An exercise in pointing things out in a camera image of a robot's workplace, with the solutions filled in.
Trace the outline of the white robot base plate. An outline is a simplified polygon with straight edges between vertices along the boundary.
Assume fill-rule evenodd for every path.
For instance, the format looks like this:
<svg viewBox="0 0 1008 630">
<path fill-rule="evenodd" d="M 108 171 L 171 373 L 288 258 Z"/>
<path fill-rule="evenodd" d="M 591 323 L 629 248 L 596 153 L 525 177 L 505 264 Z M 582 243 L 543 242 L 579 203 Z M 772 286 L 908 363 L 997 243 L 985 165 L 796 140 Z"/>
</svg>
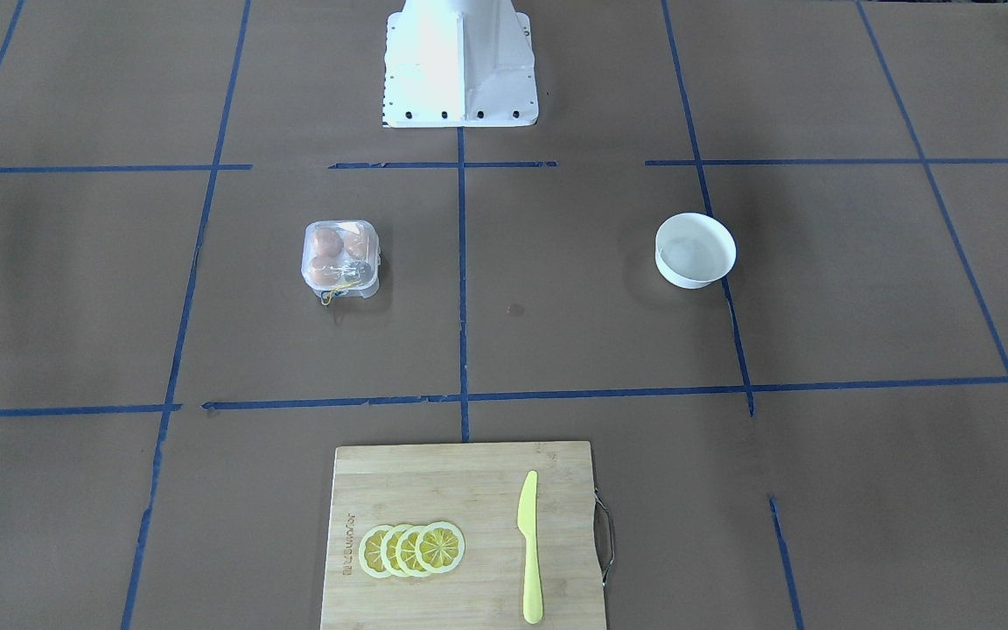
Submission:
<svg viewBox="0 0 1008 630">
<path fill-rule="evenodd" d="M 407 1 L 385 35 L 384 127 L 537 124 L 531 21 L 511 1 Z"/>
</svg>

